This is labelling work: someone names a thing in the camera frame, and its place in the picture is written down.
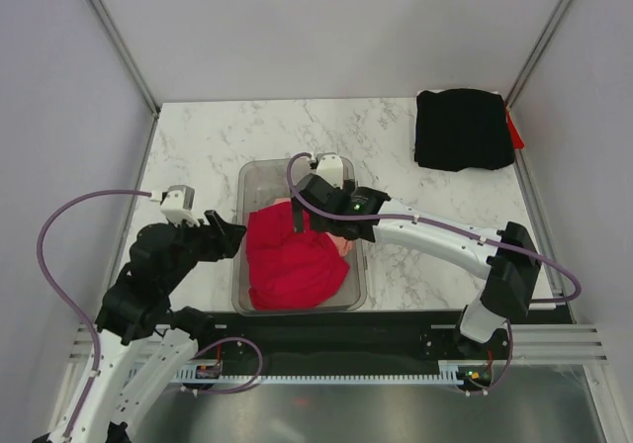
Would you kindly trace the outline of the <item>folded black t shirt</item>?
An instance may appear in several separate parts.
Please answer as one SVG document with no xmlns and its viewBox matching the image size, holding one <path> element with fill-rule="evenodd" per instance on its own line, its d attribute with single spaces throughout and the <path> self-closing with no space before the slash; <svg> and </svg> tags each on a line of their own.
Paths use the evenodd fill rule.
<svg viewBox="0 0 633 443">
<path fill-rule="evenodd" d="M 499 170 L 515 161 L 505 103 L 497 93 L 458 88 L 416 97 L 414 161 L 447 172 Z"/>
</svg>

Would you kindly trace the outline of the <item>right aluminium frame post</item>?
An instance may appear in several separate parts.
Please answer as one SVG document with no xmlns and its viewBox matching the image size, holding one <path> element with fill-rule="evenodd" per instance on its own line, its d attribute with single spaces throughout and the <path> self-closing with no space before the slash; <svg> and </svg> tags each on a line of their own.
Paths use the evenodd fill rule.
<svg viewBox="0 0 633 443">
<path fill-rule="evenodd" d="M 522 64 L 507 95 L 504 98 L 508 108 L 517 102 L 526 84 L 536 70 L 548 47 L 563 25 L 576 0 L 557 0 L 554 8 L 543 26 L 535 44 Z"/>
</svg>

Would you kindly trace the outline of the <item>aluminium frame post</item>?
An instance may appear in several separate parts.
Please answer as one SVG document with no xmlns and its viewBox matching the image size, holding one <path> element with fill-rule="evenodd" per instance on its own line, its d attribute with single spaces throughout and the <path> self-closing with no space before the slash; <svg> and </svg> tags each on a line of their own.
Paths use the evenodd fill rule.
<svg viewBox="0 0 633 443">
<path fill-rule="evenodd" d="M 543 26 L 535 44 L 522 64 L 507 95 L 504 98 L 508 108 L 517 102 L 526 84 L 536 70 L 548 47 L 563 25 L 576 0 L 557 0 L 554 8 Z"/>
<path fill-rule="evenodd" d="M 160 106 L 144 79 L 130 49 L 128 48 L 123 35 L 110 13 L 104 0 L 86 0 L 91 10 L 95 14 L 101 29 L 106 38 L 115 50 L 125 71 L 130 76 L 137 92 L 144 101 L 154 119 L 160 114 Z"/>
</svg>

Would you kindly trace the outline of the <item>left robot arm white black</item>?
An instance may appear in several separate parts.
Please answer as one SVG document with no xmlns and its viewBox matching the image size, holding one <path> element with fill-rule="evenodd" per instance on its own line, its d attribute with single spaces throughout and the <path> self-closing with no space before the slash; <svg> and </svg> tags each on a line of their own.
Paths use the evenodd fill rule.
<svg viewBox="0 0 633 443">
<path fill-rule="evenodd" d="M 207 211 L 193 224 L 145 226 L 130 260 L 106 292 L 92 332 L 92 362 L 61 422 L 42 442 L 128 442 L 177 371 L 217 346 L 213 319 L 170 294 L 201 262 L 233 258 L 246 235 L 240 224 Z"/>
</svg>

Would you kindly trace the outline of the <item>clear plastic bin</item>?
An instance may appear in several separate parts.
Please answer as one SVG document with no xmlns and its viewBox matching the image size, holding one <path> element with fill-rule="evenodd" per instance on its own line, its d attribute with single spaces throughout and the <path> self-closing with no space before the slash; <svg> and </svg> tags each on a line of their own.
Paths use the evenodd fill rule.
<svg viewBox="0 0 633 443">
<path fill-rule="evenodd" d="M 236 219 L 247 225 L 249 216 L 274 204 L 277 199 L 287 198 L 290 190 L 286 178 L 289 160 L 255 160 L 241 167 L 237 183 Z M 306 314 L 344 310 L 357 310 L 367 297 L 366 257 L 363 245 L 357 243 L 344 257 L 350 270 L 338 291 L 323 303 L 309 308 L 282 310 L 258 310 L 251 302 L 249 291 L 249 264 L 246 245 L 240 246 L 239 254 L 233 260 L 231 303 L 243 315 Z"/>
</svg>

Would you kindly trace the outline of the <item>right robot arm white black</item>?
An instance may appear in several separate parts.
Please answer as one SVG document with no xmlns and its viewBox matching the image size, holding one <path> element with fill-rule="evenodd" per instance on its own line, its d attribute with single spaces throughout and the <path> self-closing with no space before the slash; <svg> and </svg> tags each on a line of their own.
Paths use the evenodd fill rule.
<svg viewBox="0 0 633 443">
<path fill-rule="evenodd" d="M 453 331 L 460 355 L 478 356 L 507 321 L 527 316 L 541 262 L 523 225 L 510 221 L 493 229 L 444 222 L 385 192 L 335 187 L 314 173 L 289 187 L 294 204 L 308 212 L 318 231 L 416 250 L 483 280 Z"/>
</svg>

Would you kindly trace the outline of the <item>peach pink t shirt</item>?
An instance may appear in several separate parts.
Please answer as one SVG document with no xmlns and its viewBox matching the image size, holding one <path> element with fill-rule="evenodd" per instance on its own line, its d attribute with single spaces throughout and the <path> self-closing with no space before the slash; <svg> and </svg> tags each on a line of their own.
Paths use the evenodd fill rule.
<svg viewBox="0 0 633 443">
<path fill-rule="evenodd" d="M 273 202 L 273 205 L 276 206 L 278 204 L 290 203 L 290 202 L 291 202 L 290 198 L 278 198 Z M 332 235 L 329 232 L 326 232 L 325 235 L 330 239 L 330 241 L 336 247 L 341 257 L 344 257 L 345 255 L 347 255 L 354 247 L 354 242 L 351 240 L 347 240 L 343 237 Z"/>
</svg>

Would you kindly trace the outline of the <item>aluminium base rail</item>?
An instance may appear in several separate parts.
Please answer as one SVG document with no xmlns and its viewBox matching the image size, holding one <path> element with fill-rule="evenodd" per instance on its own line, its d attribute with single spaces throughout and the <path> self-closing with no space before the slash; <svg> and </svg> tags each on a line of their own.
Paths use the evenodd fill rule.
<svg viewBox="0 0 633 443">
<path fill-rule="evenodd" d="M 607 360 L 600 335 L 590 324 L 513 324 L 513 358 L 519 364 L 592 364 Z M 160 336 L 148 339 L 139 354 L 145 361 L 159 347 Z M 85 364 L 90 357 L 91 339 L 80 326 L 67 363 Z"/>
</svg>

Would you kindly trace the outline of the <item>crimson red t shirt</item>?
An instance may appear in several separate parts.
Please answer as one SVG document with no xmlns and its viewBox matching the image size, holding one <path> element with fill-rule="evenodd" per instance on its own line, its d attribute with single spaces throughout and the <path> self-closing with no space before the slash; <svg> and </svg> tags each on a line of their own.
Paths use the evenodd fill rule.
<svg viewBox="0 0 633 443">
<path fill-rule="evenodd" d="M 332 297 L 350 267 L 325 235 L 310 229 L 294 233 L 292 203 L 260 209 L 249 216 L 246 258 L 249 291 L 258 310 L 315 307 Z"/>
</svg>

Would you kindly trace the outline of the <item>left aluminium frame post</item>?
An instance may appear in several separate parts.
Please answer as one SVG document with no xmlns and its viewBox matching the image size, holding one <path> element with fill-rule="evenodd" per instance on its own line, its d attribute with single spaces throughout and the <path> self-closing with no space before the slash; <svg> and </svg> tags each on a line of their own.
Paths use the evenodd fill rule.
<svg viewBox="0 0 633 443">
<path fill-rule="evenodd" d="M 128 48 L 123 35 L 110 13 L 104 0 L 86 0 L 91 10 L 95 14 L 101 29 L 106 38 L 115 50 L 125 71 L 130 76 L 137 92 L 144 101 L 154 119 L 160 114 L 160 106 L 144 79 L 130 49 Z"/>
</svg>

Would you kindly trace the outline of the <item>folded red t shirt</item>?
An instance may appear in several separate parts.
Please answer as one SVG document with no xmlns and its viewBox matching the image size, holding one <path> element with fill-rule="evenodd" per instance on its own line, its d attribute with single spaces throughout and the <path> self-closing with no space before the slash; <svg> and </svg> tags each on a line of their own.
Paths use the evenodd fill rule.
<svg viewBox="0 0 633 443">
<path fill-rule="evenodd" d="M 525 147 L 525 143 L 515 127 L 509 108 L 505 108 L 505 116 L 512 146 L 515 150 L 522 150 Z"/>
</svg>

